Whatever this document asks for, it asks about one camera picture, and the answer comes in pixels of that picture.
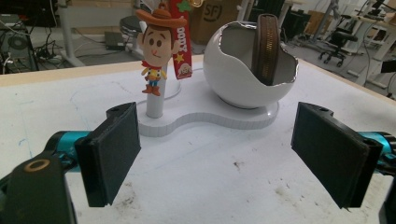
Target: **white ceramic bowl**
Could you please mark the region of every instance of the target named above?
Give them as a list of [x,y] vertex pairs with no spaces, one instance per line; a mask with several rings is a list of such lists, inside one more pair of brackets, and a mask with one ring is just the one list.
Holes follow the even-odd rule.
[[276,73],[285,83],[262,84],[250,71],[255,22],[234,21],[219,28],[205,49],[204,73],[211,89],[225,102],[242,108],[276,103],[291,89],[297,74],[297,60],[279,50]]

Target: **red tag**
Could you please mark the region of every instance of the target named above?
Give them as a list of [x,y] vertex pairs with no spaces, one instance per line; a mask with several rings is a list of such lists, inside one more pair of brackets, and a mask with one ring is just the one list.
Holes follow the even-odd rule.
[[[184,18],[188,21],[189,10],[191,10],[189,1],[169,0],[169,11],[173,19]],[[187,23],[184,27],[173,29],[173,36],[180,44],[178,53],[173,55],[176,78],[191,77],[192,58],[189,24]]]

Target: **woody figurine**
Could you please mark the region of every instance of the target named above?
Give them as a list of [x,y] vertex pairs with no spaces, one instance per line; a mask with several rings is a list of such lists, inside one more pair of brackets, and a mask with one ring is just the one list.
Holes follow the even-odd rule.
[[148,81],[146,89],[142,92],[160,96],[158,82],[161,78],[167,79],[162,67],[167,65],[172,54],[176,54],[179,50],[172,29],[185,26],[187,21],[182,18],[172,19],[165,3],[160,3],[152,14],[138,9],[136,16],[148,25],[146,31],[137,37],[137,43],[143,50],[145,58],[142,65],[146,68],[142,71],[142,76],[147,74],[145,80]]

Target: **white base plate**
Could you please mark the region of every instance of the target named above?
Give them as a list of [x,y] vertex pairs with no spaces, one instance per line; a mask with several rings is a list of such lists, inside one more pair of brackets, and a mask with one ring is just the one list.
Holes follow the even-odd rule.
[[160,118],[149,118],[146,106],[146,101],[137,104],[137,117],[139,132],[147,137],[166,136],[192,122],[210,122],[240,130],[262,129],[275,120],[279,109],[279,103],[255,109],[225,103],[210,89],[202,70],[192,78],[167,80]]

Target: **office chair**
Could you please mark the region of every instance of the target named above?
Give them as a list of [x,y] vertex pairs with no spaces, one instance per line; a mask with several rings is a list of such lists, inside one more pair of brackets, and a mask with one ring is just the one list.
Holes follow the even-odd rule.
[[[341,22],[345,19],[350,19],[350,17],[347,15],[342,15],[341,20],[338,23],[338,25],[340,25]],[[342,54],[340,51],[341,51],[341,48],[345,45],[345,43],[348,40],[356,42],[356,41],[358,41],[358,38],[352,34],[351,30],[337,27],[335,29],[334,33],[332,33],[331,40],[329,41],[329,43],[336,46],[336,49],[335,50],[326,50],[326,51],[321,52],[319,55],[319,59],[321,60],[325,54],[328,54],[329,56],[324,61],[324,63],[328,63],[332,59],[332,57],[336,57],[341,60],[340,62],[337,63],[337,67],[341,67],[344,63],[344,59],[346,58],[346,56],[344,54]]]

